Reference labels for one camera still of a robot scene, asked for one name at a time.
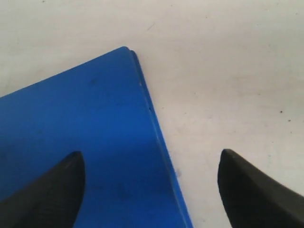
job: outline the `white surface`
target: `white surface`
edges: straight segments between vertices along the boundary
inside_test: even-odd
[[[135,50],[193,224],[228,228],[223,148],[304,194],[303,21],[302,0],[2,0],[0,95]]]

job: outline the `scratch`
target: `scratch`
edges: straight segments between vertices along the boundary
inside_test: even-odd
[[[153,24],[150,27],[148,27],[147,31],[149,31],[150,29],[152,29],[154,25],[155,25],[155,22],[153,22]]]

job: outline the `blue plastic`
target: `blue plastic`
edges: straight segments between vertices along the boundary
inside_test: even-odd
[[[75,228],[192,228],[134,52],[120,48],[0,98],[0,200],[72,151]]]

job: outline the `blue plastic sheet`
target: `blue plastic sheet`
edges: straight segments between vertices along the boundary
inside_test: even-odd
[[[0,200],[81,151],[75,228],[191,228],[134,52],[120,48],[0,98]]]

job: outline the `black plastic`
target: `black plastic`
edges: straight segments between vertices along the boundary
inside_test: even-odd
[[[224,150],[218,188],[233,228],[304,228],[304,198]]]
[[[0,228],[72,228],[85,190],[85,164],[73,152],[0,202]]]

